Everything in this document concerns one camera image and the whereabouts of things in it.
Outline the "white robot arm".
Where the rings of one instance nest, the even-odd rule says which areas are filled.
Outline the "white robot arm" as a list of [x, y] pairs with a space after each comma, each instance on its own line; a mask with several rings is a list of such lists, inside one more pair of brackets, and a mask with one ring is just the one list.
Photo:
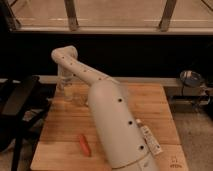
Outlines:
[[129, 107], [121, 83], [80, 61], [73, 46], [56, 48], [51, 57], [89, 85], [88, 106], [112, 171], [159, 171]]

